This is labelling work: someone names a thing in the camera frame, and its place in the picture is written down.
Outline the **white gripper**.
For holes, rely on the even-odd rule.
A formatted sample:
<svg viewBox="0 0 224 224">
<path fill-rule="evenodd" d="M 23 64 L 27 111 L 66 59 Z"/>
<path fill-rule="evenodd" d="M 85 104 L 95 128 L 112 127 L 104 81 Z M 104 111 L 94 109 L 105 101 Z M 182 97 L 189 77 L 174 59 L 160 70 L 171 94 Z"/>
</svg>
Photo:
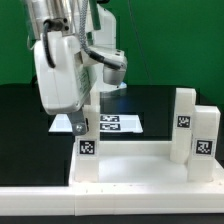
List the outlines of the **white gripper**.
<svg viewBox="0 0 224 224">
<path fill-rule="evenodd" d="M 88 132 L 87 119 L 79 109 L 96 81 L 96 74 L 91 67 L 84 65 L 76 36 L 63 37 L 61 32 L 50 32 L 48 40 L 54 68 L 47 64 L 43 40 L 37 41 L 34 47 L 42 105 L 49 115 L 70 113 L 73 134 L 85 135 Z"/>
</svg>

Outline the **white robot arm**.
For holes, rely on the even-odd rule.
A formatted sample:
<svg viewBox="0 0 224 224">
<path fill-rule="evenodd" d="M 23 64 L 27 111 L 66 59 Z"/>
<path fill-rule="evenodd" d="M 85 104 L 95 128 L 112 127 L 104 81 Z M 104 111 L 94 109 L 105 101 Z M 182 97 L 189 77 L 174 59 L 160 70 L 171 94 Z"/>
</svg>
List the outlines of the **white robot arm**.
<svg viewBox="0 0 224 224">
<path fill-rule="evenodd" d="M 73 134 L 88 132 L 83 107 L 103 66 L 103 82 L 122 83 L 127 59 L 122 50 L 96 46 L 87 40 L 100 29 L 95 0 L 21 0 L 29 34 L 35 40 L 34 62 L 42 105 L 50 115 L 66 114 Z"/>
</svg>

